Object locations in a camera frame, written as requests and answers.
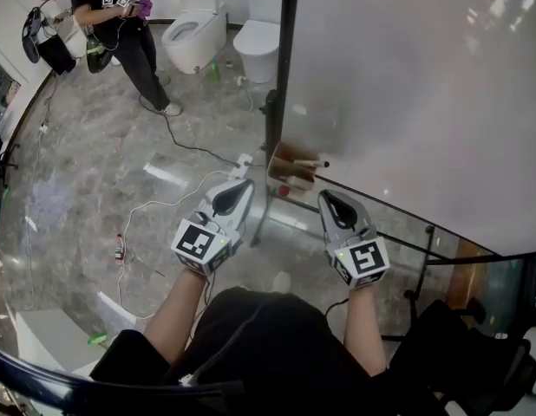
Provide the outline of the white toilet with open lid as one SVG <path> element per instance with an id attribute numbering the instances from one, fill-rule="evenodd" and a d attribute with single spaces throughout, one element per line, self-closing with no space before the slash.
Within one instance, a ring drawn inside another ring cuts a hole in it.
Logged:
<path id="1" fill-rule="evenodd" d="M 161 43 L 172 64 L 181 73 L 193 75 L 226 44 L 227 8 L 220 0 L 180 0 L 180 9 Z"/>

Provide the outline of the black mesh office chair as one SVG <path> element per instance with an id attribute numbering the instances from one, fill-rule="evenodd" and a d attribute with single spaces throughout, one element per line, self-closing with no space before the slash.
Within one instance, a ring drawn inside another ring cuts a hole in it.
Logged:
<path id="1" fill-rule="evenodd" d="M 513 409 L 531 388 L 536 360 L 524 338 L 496 339 L 469 328 L 444 302 L 411 326 L 382 378 L 393 416 L 448 416 L 454 402 L 467 416 Z"/>

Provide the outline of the white toilet with closed lid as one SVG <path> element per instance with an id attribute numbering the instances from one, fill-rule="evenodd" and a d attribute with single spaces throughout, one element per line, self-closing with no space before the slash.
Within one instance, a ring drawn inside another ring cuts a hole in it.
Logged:
<path id="1" fill-rule="evenodd" d="M 233 39 L 245 77 L 257 84 L 277 73 L 282 0 L 248 0 L 250 17 Z"/>

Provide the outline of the whiteboard with black frame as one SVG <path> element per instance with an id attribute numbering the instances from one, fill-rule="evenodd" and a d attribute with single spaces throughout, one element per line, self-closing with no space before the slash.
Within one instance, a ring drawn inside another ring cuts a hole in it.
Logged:
<path id="1" fill-rule="evenodd" d="M 498 256 L 536 255 L 536 0 L 283 0 L 267 146 Z"/>

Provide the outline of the person's black shirt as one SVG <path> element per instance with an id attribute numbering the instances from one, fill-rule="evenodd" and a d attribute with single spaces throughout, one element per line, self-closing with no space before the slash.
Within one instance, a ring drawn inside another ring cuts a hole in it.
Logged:
<path id="1" fill-rule="evenodd" d="M 238 381 L 245 416 L 393 416 L 381 383 L 331 333 L 324 315 L 291 294 L 232 288 L 193 327 L 182 356 L 168 364 L 143 332 L 122 331 L 92 371 L 123 385 Z"/>

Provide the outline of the dark blue curved bar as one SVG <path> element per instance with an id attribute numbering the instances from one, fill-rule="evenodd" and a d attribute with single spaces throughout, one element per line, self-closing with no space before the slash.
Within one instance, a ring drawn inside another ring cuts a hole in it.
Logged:
<path id="1" fill-rule="evenodd" d="M 236 414 L 243 385 L 129 386 L 92 381 L 38 367 L 0 349 L 0 382 L 68 416 L 227 416 Z"/>

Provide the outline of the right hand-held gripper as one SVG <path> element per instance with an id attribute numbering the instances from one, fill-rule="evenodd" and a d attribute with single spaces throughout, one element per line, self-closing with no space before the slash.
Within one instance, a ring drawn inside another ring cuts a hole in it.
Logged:
<path id="1" fill-rule="evenodd" d="M 389 268 L 389 256 L 383 238 L 370 228 L 366 208 L 349 195 L 332 190 L 321 191 L 317 202 L 330 266 L 349 288 L 378 282 Z"/>

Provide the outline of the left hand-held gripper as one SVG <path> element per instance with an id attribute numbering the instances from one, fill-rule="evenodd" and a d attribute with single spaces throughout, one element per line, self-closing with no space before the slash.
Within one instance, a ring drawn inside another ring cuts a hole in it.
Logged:
<path id="1" fill-rule="evenodd" d="M 205 209 L 180 222 L 171 246 L 178 260 L 202 276 L 212 276 L 235 254 L 239 227 L 253 196 L 251 179 L 234 179 L 210 189 Z"/>

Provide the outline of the black and green bag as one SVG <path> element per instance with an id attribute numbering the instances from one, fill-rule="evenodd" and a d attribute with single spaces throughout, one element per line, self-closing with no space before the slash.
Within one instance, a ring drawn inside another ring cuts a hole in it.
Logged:
<path id="1" fill-rule="evenodd" d="M 113 52 L 107 49 L 94 36 L 87 37 L 86 58 L 91 74 L 100 73 L 111 61 Z"/>

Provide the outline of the person's left forearm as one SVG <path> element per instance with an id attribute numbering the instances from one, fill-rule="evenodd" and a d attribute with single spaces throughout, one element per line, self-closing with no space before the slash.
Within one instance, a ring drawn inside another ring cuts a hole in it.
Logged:
<path id="1" fill-rule="evenodd" d="M 184 269 L 144 330 L 145 338 L 168 364 L 185 351 L 205 286 L 204 276 Z"/>

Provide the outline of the wooden platform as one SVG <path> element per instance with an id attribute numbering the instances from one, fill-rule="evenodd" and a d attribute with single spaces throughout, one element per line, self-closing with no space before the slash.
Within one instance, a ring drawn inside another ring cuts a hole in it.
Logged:
<path id="1" fill-rule="evenodd" d="M 460 240 L 456 257 L 481 257 L 490 255 L 479 245 Z M 479 299 L 487 276 L 485 263 L 456 264 L 449 280 L 445 303 L 451 309 L 465 309 L 472 298 Z"/>

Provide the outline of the person's right white shoe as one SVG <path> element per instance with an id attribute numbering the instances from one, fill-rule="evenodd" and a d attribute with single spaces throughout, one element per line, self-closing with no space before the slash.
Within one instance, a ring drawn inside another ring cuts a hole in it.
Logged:
<path id="1" fill-rule="evenodd" d="M 271 291 L 287 294 L 291 291 L 291 275 L 286 271 L 279 271 L 273 279 Z"/>

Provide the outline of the person's right forearm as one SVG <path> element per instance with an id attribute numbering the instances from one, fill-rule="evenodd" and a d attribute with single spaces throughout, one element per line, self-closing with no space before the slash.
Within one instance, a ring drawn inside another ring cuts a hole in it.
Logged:
<path id="1" fill-rule="evenodd" d="M 350 291 L 343 344 L 370 376 L 386 370 L 373 286 Z"/>

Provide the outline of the white box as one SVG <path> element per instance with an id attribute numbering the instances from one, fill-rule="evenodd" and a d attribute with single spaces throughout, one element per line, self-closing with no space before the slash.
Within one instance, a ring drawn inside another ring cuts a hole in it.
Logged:
<path id="1" fill-rule="evenodd" d="M 83 377 L 106 353 L 61 309 L 17 312 L 16 338 L 23 361 Z"/>

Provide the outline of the black tripod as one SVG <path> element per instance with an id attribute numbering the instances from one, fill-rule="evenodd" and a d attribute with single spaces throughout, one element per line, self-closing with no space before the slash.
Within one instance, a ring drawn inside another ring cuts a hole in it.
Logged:
<path id="1" fill-rule="evenodd" d="M 6 183 L 7 169 L 10 167 L 14 168 L 16 171 L 18 170 L 19 165 L 16 163 L 11 163 L 10 159 L 12 157 L 12 153 L 19 148 L 20 145 L 18 143 L 14 143 L 10 148 L 7 148 L 5 151 L 0 151 L 0 185 L 3 187 L 3 189 L 9 187 Z"/>

